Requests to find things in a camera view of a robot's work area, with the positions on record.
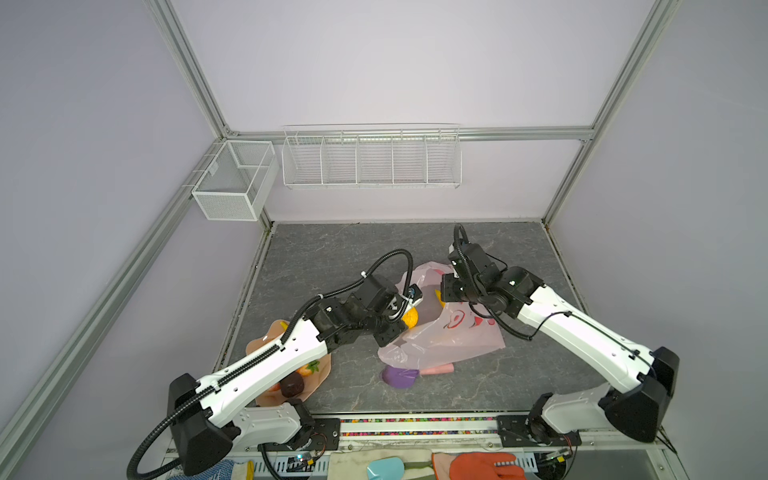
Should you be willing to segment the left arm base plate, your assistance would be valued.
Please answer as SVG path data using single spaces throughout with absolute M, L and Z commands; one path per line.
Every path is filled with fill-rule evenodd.
M 302 425 L 299 432 L 287 443 L 268 443 L 268 452 L 336 451 L 341 440 L 339 418 L 315 418 L 309 426 Z

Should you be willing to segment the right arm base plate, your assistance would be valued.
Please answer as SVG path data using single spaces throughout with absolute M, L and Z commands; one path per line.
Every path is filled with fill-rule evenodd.
M 577 447 L 582 444 L 577 431 L 558 433 L 541 419 L 527 414 L 496 417 L 497 431 L 504 447 Z

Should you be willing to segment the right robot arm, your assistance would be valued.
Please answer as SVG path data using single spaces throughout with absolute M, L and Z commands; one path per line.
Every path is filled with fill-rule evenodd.
M 480 307 L 482 318 L 526 342 L 545 335 L 604 380 L 571 394 L 541 395 L 525 421 L 533 441 L 549 444 L 583 430 L 614 430 L 643 443 L 657 439 L 675 393 L 676 353 L 652 350 L 610 330 L 529 270 L 498 262 L 460 224 L 448 258 L 453 270 L 441 279 L 444 302 Z

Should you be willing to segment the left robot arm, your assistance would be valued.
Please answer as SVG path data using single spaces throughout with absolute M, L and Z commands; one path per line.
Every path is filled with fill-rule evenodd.
M 177 377 L 166 417 L 139 444 L 126 468 L 129 479 L 156 479 L 175 468 L 203 473 L 232 450 L 245 432 L 236 418 L 252 401 L 299 368 L 354 343 L 363 335 L 386 346 L 405 332 L 404 317 L 421 299 L 412 283 L 412 254 L 384 254 L 360 279 L 305 302 L 282 335 L 240 361 L 199 379 Z M 139 469 L 150 447 L 169 431 L 177 458 L 149 472 Z

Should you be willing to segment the pink plastic bag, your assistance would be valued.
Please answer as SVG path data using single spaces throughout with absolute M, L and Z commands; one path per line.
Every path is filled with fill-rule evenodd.
M 481 317 L 479 308 L 466 303 L 446 303 L 441 309 L 435 295 L 449 265 L 426 262 L 413 270 L 412 282 L 423 293 L 415 308 L 418 325 L 402 333 L 391 344 L 378 349 L 385 364 L 402 369 L 427 369 L 468 360 L 505 348 L 501 329 L 492 319 Z

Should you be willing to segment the yellow banana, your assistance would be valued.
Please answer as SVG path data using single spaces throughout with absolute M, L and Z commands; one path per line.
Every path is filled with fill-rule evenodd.
M 439 290 L 435 290 L 435 295 L 437 297 L 438 303 L 441 306 L 441 309 L 444 309 L 446 306 L 446 303 L 442 300 L 441 292 Z

